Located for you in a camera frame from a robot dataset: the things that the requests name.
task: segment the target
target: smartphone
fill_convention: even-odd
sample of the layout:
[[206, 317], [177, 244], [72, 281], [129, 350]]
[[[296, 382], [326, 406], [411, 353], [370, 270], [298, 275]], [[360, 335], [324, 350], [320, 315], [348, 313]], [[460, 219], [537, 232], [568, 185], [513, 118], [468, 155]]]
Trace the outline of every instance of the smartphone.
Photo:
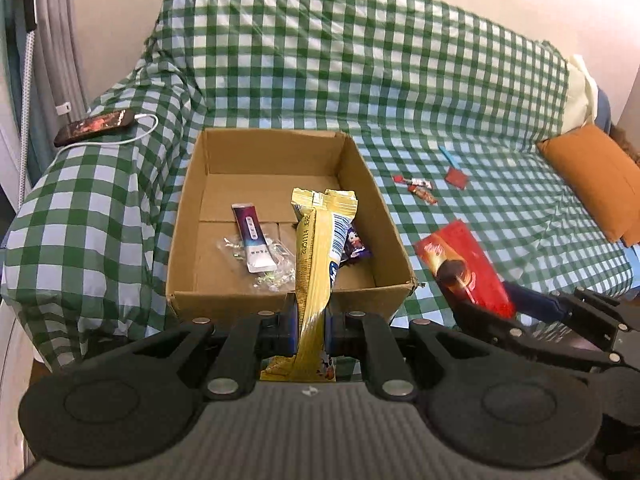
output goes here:
[[56, 138], [53, 140], [53, 145], [56, 148], [61, 148], [81, 140], [93, 139], [108, 133], [110, 130], [129, 126], [134, 121], [134, 118], [135, 113], [130, 109], [88, 117], [60, 128]]

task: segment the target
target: white cable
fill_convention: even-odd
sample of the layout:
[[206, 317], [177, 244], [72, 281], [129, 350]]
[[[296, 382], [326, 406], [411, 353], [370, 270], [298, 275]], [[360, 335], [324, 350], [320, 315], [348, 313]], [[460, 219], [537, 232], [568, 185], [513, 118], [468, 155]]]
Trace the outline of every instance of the white cable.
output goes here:
[[22, 75], [22, 113], [20, 115], [20, 188], [18, 209], [24, 203], [24, 189], [27, 182], [27, 154], [29, 153], [29, 113], [31, 110], [31, 77], [33, 76], [33, 47], [36, 31], [27, 34], [24, 47], [24, 73]]
[[138, 135], [137, 137], [133, 137], [132, 139], [126, 139], [126, 140], [115, 140], [114, 142], [76, 142], [75, 144], [70, 144], [68, 146], [65, 146], [59, 152], [57, 152], [55, 158], [53, 159], [53, 162], [56, 161], [60, 153], [66, 152], [66, 150], [69, 150], [71, 148], [79, 148], [81, 146], [106, 146], [108, 148], [116, 148], [117, 146], [122, 146], [123, 144], [130, 144], [132, 142], [136, 142], [137, 140], [143, 139], [144, 137], [150, 135], [158, 127], [158, 124], [160, 122], [158, 120], [158, 116], [153, 114], [137, 114], [135, 115], [134, 118], [135, 120], [140, 122], [140, 119], [144, 119], [146, 117], [152, 117], [154, 120], [154, 124], [145, 133]]

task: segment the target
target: blue logo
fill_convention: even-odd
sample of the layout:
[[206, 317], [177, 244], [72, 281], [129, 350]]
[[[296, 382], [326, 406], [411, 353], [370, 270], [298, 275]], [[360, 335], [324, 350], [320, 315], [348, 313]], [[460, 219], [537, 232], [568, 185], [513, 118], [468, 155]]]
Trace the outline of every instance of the blue logo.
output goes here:
[[338, 275], [338, 264], [329, 262], [329, 285], [334, 288], [335, 277]]

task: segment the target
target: blue pen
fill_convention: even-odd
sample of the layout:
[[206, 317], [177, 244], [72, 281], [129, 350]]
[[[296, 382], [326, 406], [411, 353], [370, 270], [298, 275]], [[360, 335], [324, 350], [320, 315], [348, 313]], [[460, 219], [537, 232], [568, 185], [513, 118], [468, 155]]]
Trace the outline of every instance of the blue pen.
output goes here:
[[449, 161], [449, 164], [451, 165], [451, 167], [455, 168], [456, 170], [460, 170], [460, 165], [458, 164], [457, 160], [453, 157], [453, 155], [451, 155], [444, 146], [438, 146], [438, 147], [442, 152], [442, 154]]

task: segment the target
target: charging cable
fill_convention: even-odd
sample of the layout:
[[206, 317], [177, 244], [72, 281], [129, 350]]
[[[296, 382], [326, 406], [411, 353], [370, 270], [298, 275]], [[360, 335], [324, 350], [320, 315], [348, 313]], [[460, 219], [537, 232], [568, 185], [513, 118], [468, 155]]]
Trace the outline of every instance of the charging cable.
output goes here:
[[62, 148], [59, 152], [56, 153], [53, 162], [55, 162], [60, 155], [60, 153], [66, 152], [66, 150], [70, 150], [71, 148], [79, 148], [80, 146], [106, 146], [107, 148], [117, 148], [118, 146], [123, 146], [124, 144], [131, 144], [132, 142], [136, 142], [137, 140], [144, 139], [146, 136], [151, 135], [153, 131], [158, 127], [158, 116], [153, 114], [137, 114], [134, 116], [134, 119], [140, 122], [140, 119], [145, 119], [147, 117], [152, 117], [154, 120], [153, 125], [143, 134], [138, 135], [137, 137], [133, 137], [132, 139], [125, 140], [115, 140], [113, 142], [76, 142], [75, 144], [70, 144]]

